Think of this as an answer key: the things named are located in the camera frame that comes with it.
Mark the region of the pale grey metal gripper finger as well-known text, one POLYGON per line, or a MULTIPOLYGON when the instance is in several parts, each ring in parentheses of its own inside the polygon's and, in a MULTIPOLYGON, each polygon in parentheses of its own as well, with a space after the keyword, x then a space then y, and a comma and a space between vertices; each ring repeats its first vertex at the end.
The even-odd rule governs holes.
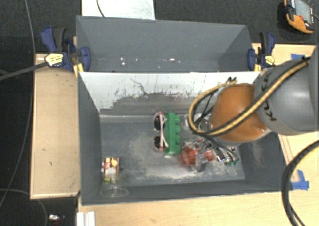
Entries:
POLYGON ((197 172, 202 172, 205 170, 206 165, 207 165, 208 161, 207 159, 204 157, 203 154, 198 153, 195 157, 195 168, 197 170, 197 172))

